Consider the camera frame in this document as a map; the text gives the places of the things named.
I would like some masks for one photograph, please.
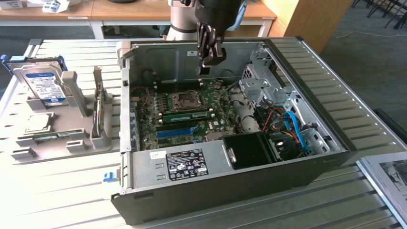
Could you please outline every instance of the open computer tower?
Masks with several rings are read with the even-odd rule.
[[[120,193],[126,224],[304,186],[356,148],[268,39],[225,40],[199,76],[196,43],[121,56]]]

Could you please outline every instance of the motherboard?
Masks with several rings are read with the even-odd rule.
[[[219,140],[236,133],[227,83],[220,80],[137,86],[130,102],[138,119],[140,150]]]

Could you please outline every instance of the green ram module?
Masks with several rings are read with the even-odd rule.
[[[188,113],[176,113],[176,114],[164,114],[162,122],[164,123],[175,123],[175,122],[185,122],[195,120],[204,120],[215,116],[212,114],[212,110],[199,111],[199,112],[188,112]]]

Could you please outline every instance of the white label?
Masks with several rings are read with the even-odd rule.
[[[164,151],[156,151],[156,152],[150,152],[149,153],[149,158],[152,160],[161,159],[161,158],[165,158],[165,155],[166,155],[166,151],[165,150]]]
[[[203,172],[203,171],[205,171],[205,170],[207,170],[207,168],[199,168],[199,169],[196,169],[197,172]]]
[[[197,56],[197,51],[188,51],[187,56]]]
[[[88,19],[88,17],[68,17],[68,19]]]
[[[56,76],[53,73],[29,73],[25,74],[25,77],[41,100],[49,103],[57,103],[64,100],[65,95],[61,87],[54,84]]]

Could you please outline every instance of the warning label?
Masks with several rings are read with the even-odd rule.
[[[201,149],[166,154],[165,156],[172,181],[209,174]]]

